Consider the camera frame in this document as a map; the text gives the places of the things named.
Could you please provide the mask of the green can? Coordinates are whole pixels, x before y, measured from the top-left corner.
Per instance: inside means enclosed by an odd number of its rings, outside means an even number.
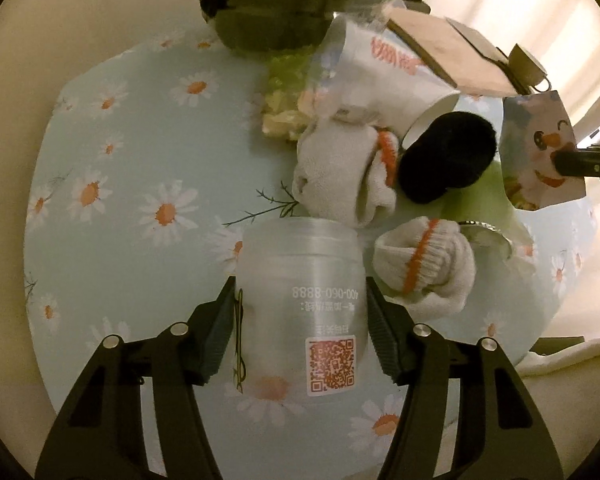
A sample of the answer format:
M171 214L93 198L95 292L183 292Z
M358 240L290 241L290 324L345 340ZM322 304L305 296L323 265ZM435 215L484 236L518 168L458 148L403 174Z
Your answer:
M495 247L507 259L513 255L516 219L502 185L497 160L466 188L444 188L418 174L418 166L399 162L396 173L398 202L392 226L419 216L453 220L473 245Z

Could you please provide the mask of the black fuzzy cup sleeve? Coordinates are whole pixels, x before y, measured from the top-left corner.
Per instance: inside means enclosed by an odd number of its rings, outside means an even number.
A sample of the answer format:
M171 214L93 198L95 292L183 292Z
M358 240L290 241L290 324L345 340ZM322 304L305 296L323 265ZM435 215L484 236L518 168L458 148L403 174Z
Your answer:
M411 202L425 205L474 184L495 157L496 132L477 114L436 118L400 158L396 180Z

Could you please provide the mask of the clear plastic cup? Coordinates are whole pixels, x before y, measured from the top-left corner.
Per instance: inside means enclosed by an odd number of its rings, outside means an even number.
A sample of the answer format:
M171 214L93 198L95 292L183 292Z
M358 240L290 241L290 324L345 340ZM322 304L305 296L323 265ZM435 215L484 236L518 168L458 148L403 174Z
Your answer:
M235 275L248 393L318 402L358 385L367 309L354 229L313 218L256 223L245 229Z

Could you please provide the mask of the white paper cup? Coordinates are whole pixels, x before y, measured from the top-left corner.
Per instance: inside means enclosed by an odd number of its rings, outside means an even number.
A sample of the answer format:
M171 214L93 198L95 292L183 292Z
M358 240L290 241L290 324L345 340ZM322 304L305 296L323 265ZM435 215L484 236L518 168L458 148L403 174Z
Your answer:
M316 52L314 113L387 128L403 140L454 110L460 92L392 32L337 16Z

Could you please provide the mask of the white sock ball orange stripe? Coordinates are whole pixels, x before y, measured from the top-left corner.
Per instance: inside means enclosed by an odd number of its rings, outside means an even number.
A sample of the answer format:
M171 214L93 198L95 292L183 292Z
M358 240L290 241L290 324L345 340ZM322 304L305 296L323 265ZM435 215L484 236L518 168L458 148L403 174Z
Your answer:
M298 141L292 195L312 217L365 228L396 210L398 154L388 130L320 119Z

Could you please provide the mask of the wooden cutting board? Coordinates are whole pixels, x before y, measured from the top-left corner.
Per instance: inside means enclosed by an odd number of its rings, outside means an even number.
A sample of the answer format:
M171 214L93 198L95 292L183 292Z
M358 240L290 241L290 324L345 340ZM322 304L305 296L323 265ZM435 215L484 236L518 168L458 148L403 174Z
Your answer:
M514 85L447 20L407 9L388 13L388 29L398 35L445 82L476 96L516 96Z

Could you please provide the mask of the daisy pattern tablecloth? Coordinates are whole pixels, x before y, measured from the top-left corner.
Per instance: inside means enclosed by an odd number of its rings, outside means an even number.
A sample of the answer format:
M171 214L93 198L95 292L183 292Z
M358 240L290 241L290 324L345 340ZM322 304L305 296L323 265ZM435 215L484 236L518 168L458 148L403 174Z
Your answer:
M304 215L292 195L297 141L262 133L266 76L267 58L227 49L204 25L153 36L59 93L24 238L34 348L53 404L106 336L155 336L214 298L245 229ZM436 327L460 341L493 337L519 361L577 281L596 220L585 198L513 210L516 256L481 248L466 306ZM364 255L396 228L393 216L354 229ZM237 389L230 361L196 392L227 479L373 479L405 395L371 344L358 386L318 402Z

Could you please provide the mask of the green blue snack packet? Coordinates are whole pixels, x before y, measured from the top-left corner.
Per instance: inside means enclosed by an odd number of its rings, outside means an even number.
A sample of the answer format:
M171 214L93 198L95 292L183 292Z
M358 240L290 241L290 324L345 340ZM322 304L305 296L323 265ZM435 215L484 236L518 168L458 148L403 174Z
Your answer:
M304 48L277 53L268 60L261 108L262 133L271 139L296 142L310 123L299 108L314 51Z

